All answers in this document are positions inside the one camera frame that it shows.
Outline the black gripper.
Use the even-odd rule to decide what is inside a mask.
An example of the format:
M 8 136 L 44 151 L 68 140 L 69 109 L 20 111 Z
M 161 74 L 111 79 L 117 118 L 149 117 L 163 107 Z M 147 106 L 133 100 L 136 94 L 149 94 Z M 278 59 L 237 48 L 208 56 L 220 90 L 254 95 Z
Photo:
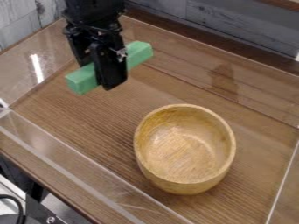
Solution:
M 127 81 L 127 58 L 117 55 L 124 47 L 119 18 L 124 0 L 64 0 L 64 35 L 80 67 L 92 60 L 97 84 L 111 90 Z

